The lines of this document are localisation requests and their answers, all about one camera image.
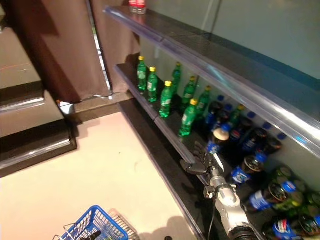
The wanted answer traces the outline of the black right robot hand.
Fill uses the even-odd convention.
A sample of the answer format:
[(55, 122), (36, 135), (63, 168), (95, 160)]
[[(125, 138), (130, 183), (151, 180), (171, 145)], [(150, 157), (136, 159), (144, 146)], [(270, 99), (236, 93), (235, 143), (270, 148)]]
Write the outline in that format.
[(217, 175), (225, 172), (225, 167), (222, 160), (217, 153), (208, 152), (207, 148), (200, 142), (194, 143), (193, 157), (195, 162), (186, 162), (184, 159), (180, 160), (180, 166), (192, 175)]

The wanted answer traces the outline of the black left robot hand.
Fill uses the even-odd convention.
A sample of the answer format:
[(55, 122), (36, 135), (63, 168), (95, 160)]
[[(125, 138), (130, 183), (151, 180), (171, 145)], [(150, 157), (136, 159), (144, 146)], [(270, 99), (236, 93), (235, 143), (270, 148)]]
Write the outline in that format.
[(91, 235), (89, 235), (88, 237), (85, 238), (85, 240), (96, 240), (100, 235), (101, 235), (101, 231), (98, 230), (94, 233), (92, 233)]

